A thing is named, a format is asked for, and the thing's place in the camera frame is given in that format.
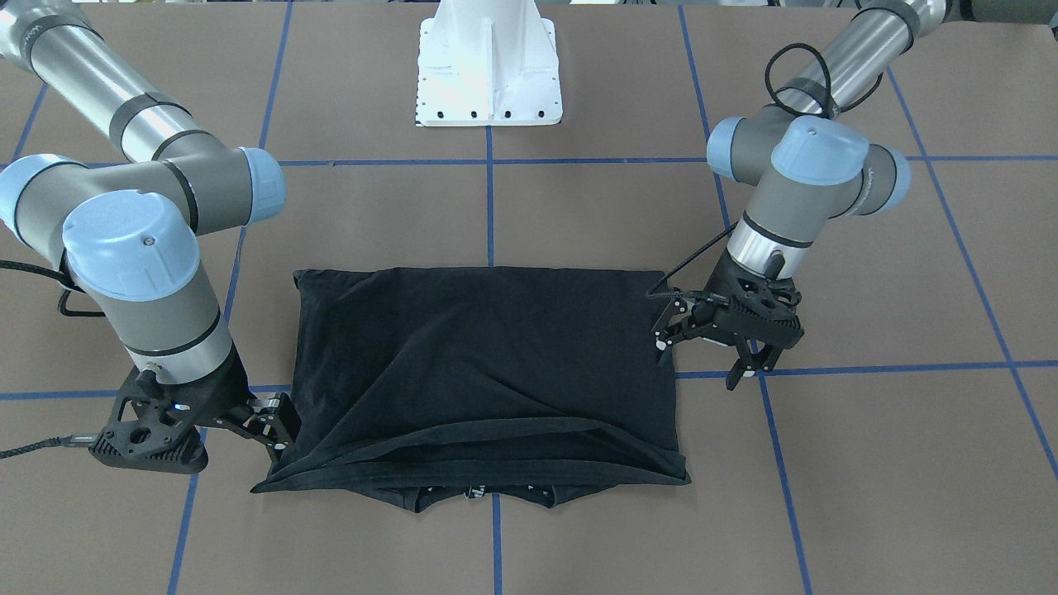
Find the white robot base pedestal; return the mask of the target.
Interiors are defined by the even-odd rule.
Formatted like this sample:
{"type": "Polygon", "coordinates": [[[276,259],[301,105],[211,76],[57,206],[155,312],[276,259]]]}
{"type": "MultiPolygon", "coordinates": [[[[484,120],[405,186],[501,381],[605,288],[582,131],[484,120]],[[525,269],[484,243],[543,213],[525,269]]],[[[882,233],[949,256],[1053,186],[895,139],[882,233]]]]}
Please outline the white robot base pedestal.
{"type": "Polygon", "coordinates": [[[533,1],[442,1],[419,28],[417,83],[417,126],[559,124],[555,24],[533,1]]]}

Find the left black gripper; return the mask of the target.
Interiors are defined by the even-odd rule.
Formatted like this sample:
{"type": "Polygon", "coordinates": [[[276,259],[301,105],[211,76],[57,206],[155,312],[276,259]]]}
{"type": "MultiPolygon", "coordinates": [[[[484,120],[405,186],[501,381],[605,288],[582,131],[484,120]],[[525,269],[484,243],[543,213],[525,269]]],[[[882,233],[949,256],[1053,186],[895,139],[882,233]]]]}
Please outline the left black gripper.
{"type": "Polygon", "coordinates": [[[736,362],[726,376],[726,389],[734,391],[743,378],[774,369],[783,350],[804,336],[797,307],[802,294],[791,278],[769,280],[741,267],[728,252],[722,253],[706,285],[708,293],[725,298],[726,305],[707,302],[695,319],[695,300],[669,300],[653,325],[656,361],[671,358],[676,344],[694,339],[736,347],[736,362]],[[748,340],[763,343],[753,351],[748,340]]]}

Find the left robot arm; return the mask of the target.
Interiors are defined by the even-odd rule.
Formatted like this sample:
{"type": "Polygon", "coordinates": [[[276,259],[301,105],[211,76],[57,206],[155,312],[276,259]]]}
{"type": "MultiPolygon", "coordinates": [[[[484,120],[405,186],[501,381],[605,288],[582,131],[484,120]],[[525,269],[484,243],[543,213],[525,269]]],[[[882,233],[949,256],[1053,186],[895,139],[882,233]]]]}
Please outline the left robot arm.
{"type": "Polygon", "coordinates": [[[725,118],[712,129],[707,162],[753,195],[718,235],[717,264],[698,291],[658,282],[650,298],[668,305],[653,332],[658,350],[703,339],[736,348],[726,387],[774,369],[803,336],[794,275],[832,219],[895,208],[911,173],[896,150],[870,143],[838,118],[859,106],[884,69],[947,15],[945,1],[867,1],[827,48],[801,44],[813,62],[776,87],[754,118],[725,118]]]}

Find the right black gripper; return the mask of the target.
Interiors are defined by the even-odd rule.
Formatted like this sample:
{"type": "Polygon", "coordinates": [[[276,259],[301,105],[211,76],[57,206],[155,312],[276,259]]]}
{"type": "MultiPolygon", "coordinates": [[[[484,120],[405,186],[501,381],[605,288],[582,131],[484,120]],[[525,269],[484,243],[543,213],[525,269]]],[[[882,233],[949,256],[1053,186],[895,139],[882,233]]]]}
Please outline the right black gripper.
{"type": "Polygon", "coordinates": [[[290,394],[274,392],[258,398],[249,390],[235,346],[218,368],[195,382],[195,423],[226,429],[261,443],[269,452],[292,447],[302,426],[290,394]]]}

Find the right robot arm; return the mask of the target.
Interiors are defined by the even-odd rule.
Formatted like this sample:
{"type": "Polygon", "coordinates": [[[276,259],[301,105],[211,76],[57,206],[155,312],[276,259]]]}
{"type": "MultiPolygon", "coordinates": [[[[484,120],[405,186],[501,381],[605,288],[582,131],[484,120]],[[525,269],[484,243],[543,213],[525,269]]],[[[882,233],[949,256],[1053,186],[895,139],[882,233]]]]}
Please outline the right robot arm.
{"type": "Polygon", "coordinates": [[[92,451],[129,467],[203,459],[199,429],[269,443],[199,237],[277,216],[279,162],[225,146],[123,60],[71,1],[4,1],[2,57],[37,75],[126,158],[28,155],[2,172],[2,219],[92,298],[135,368],[92,451]]]}

